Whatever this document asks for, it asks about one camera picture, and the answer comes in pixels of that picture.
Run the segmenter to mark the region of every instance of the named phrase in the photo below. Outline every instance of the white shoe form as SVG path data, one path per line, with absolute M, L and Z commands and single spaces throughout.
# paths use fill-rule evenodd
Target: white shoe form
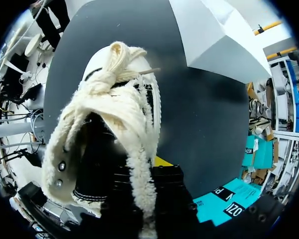
M 86 117 L 95 113 L 128 156 L 134 203 L 143 211 L 144 221 L 153 216 L 156 191 L 150 168 L 154 166 L 161 111 L 157 81 L 145 55 L 141 48 L 114 42 L 90 59 L 78 90 L 63 109 L 46 148 L 42 190 L 52 201 L 82 206 L 100 217 L 100 202 L 89 204 L 72 194 L 75 167 L 80 161 L 75 150 L 77 133 Z M 60 162 L 67 165 L 63 171 L 58 168 Z

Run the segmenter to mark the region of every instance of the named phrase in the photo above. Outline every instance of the cyan box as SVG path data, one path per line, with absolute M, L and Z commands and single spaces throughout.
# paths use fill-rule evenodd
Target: cyan box
M 256 140 L 258 140 L 258 149 L 254 151 Z M 273 142 L 265 141 L 255 135 L 248 136 L 242 166 L 253 166 L 255 169 L 265 169 L 272 168 L 273 163 Z
M 255 145 L 256 137 L 254 135 L 250 135 L 247 137 L 246 148 L 245 148 L 245 156 L 243 160 L 243 166 L 252 166 L 254 163 L 255 152 L 254 152 L 254 145 Z
M 258 150 L 254 160 L 255 169 L 272 168 L 274 165 L 274 148 L 272 141 L 265 141 L 259 138 Z
M 235 178 L 223 187 L 194 199 L 198 209 L 198 220 L 201 223 L 212 220 L 214 225 L 218 226 L 237 217 L 259 196 L 260 189 Z

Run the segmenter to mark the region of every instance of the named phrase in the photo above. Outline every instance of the metal rod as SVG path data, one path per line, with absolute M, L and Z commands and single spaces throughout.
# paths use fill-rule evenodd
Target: metal rod
M 25 119 L 27 116 L 16 118 L 16 119 L 0 119 L 0 122 L 10 122 L 10 121 L 16 121 L 16 120 L 22 120 Z
M 16 143 L 16 144 L 10 144 L 10 145 L 2 145 L 0 146 L 0 149 L 2 148 L 8 148 L 8 147 L 15 147 L 15 146 L 21 146 L 21 145 L 28 145 L 28 144 L 42 144 L 42 142 L 25 142 L 25 143 Z

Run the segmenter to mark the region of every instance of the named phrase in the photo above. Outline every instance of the wire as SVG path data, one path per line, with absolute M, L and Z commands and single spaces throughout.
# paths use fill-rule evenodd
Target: wire
M 22 143 L 22 141 L 23 141 L 23 139 L 24 139 L 24 137 L 25 137 L 26 134 L 27 134 L 27 133 L 24 133 L 24 135 L 23 135 L 22 138 L 21 138 L 20 143 Z
M 6 110 L 3 110 L 2 108 L 0 108 L 0 110 L 1 110 L 2 112 L 8 112 L 8 113 L 11 113 L 11 114 L 13 114 L 13 115 L 14 115 L 14 113 L 13 113 L 13 112 L 11 112 L 11 111 L 6 111 Z
M 13 114 L 13 116 L 27 116 L 27 115 L 29 115 L 29 113 L 27 113 L 27 114 Z
M 9 139 L 8 139 L 8 137 L 5 137 L 6 138 L 6 140 L 7 140 L 7 142 L 8 142 L 8 146 L 10 145 L 10 141 L 9 141 Z
M 27 28 L 27 30 L 24 32 L 24 34 L 19 38 L 19 40 L 14 44 L 14 46 L 12 48 L 10 48 L 10 50 L 8 52 L 5 53 L 5 55 L 3 57 L 0 58 L 0 62 L 6 58 L 15 48 L 16 46 L 21 42 L 21 40 L 24 38 L 24 36 L 28 33 L 28 31 L 30 30 L 30 28 L 32 27 L 32 25 L 34 24 L 34 22 L 38 19 L 40 13 L 42 12 L 44 5 L 46 4 L 47 0 L 43 0 L 43 3 L 38 11 L 38 13 L 36 14 L 34 20 L 32 21 L 32 23 L 30 24 L 30 26 Z
M 25 109 L 30 112 L 30 110 L 23 103 L 21 103 L 20 105 L 22 105 L 23 107 L 25 107 Z
M 7 123 L 9 123 L 10 121 L 22 120 L 22 119 L 25 119 L 27 117 L 28 117 L 28 115 L 26 115 L 24 117 L 20 117 L 20 118 L 15 118 L 15 119 L 0 119 L 0 123 L 1 122 L 7 122 Z
M 40 139 L 37 135 L 36 135 L 36 133 L 35 133 L 35 122 L 36 122 L 36 120 L 38 119 L 38 117 L 40 117 L 40 116 L 42 116 L 43 115 L 43 113 L 39 113 L 39 114 L 37 114 L 36 115 L 36 117 L 34 118 L 34 121 L 33 121 L 33 125 L 31 126 L 31 128 L 32 128 L 32 131 L 33 131 L 33 134 L 34 134 L 34 136 L 38 139 L 38 140 L 41 140 L 42 142 L 44 142 L 44 137 L 42 137 L 42 139 Z

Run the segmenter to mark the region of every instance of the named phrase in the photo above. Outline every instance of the rope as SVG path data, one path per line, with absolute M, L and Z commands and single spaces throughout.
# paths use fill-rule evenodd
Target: rope
M 82 81 L 73 94 L 71 102 L 63 109 L 57 127 L 47 145 L 43 162 L 43 182 L 53 182 L 44 175 L 45 162 L 58 158 L 63 150 L 69 151 L 75 138 L 90 113 L 100 115 L 128 154 L 130 181 L 135 204 L 143 210 L 144 218 L 152 216 L 156 192 L 150 174 L 148 158 L 155 156 L 151 108 L 146 99 L 146 90 L 139 72 L 127 69 L 135 58 L 146 55 L 138 47 L 128 47 L 122 42 L 110 46 L 110 57 L 105 66 L 94 72 L 87 81 Z M 114 84 L 127 82 L 122 87 Z M 139 84 L 138 92 L 134 85 Z

